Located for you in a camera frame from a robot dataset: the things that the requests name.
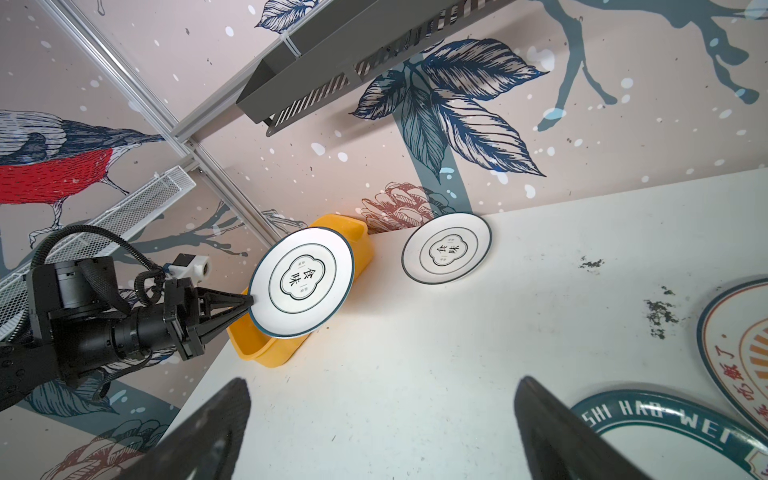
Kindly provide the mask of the green rim lettered plate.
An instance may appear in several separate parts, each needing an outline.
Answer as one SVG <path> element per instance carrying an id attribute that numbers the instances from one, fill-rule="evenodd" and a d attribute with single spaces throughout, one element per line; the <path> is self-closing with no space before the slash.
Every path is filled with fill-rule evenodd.
<path id="1" fill-rule="evenodd" d="M 571 411 L 653 479 L 767 477 L 767 441 L 692 401 L 622 389 L 585 398 Z"/>

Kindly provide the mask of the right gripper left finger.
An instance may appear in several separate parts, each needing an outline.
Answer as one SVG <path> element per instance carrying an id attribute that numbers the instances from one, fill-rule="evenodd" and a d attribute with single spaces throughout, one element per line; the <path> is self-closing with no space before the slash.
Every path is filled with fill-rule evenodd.
<path id="1" fill-rule="evenodd" d="M 229 381 L 120 479 L 230 479 L 251 410 L 247 383 Z"/>

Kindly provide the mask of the white plate flower emblem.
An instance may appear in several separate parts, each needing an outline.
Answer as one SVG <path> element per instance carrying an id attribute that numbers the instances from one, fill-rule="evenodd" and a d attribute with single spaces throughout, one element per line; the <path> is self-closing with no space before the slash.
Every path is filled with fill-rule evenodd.
<path id="1" fill-rule="evenodd" d="M 441 285 L 473 272 L 492 246 L 492 230 L 482 217 L 451 213 L 420 226 L 401 253 L 401 267 L 411 280 Z"/>
<path id="2" fill-rule="evenodd" d="M 251 320 L 272 338 L 310 334 L 343 305 L 354 273 L 353 250 L 340 233 L 325 227 L 294 232 L 272 247 L 253 273 Z"/>

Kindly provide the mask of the orange sunburst plate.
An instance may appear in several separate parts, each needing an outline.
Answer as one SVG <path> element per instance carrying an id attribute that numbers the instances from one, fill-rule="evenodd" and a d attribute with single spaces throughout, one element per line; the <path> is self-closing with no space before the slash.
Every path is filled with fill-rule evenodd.
<path id="1" fill-rule="evenodd" d="M 749 280 L 720 291 L 699 317 L 696 342 L 714 384 L 766 436 L 767 280 Z"/>

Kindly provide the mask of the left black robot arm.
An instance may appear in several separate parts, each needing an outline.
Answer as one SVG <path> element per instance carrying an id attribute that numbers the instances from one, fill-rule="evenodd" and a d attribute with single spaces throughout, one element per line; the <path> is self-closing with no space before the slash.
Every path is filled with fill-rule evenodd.
<path id="1" fill-rule="evenodd" d="M 66 237 L 85 233 L 120 246 L 142 266 L 134 279 L 136 303 L 120 293 L 111 256 L 51 263 L 49 254 Z M 77 388 L 99 378 L 104 397 L 110 384 L 151 365 L 160 352 L 189 360 L 243 317 L 251 295 L 201 287 L 178 277 L 119 235 L 92 225 L 74 225 L 49 235 L 34 251 L 25 276 L 27 308 L 1 343 L 1 407 L 21 402 L 45 383 Z"/>

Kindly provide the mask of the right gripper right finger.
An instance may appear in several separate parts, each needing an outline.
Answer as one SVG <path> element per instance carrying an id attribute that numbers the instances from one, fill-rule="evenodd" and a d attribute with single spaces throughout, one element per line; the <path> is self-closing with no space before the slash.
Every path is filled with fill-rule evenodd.
<path id="1" fill-rule="evenodd" d="M 514 413 L 535 480 L 648 477 L 531 376 L 518 384 Z"/>

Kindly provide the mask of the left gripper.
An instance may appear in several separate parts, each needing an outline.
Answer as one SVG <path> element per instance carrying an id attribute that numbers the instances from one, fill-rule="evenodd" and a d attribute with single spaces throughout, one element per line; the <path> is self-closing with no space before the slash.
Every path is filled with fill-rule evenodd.
<path id="1" fill-rule="evenodd" d="M 119 359 L 171 347 L 183 360 L 200 356 L 201 343 L 208 344 L 254 304 L 251 295 L 195 288 L 188 278 L 167 280 L 164 289 L 163 302 L 136 307 L 113 325 L 113 346 Z M 225 310 L 200 317 L 200 310 L 220 309 Z M 196 337 L 193 329 L 199 318 Z"/>

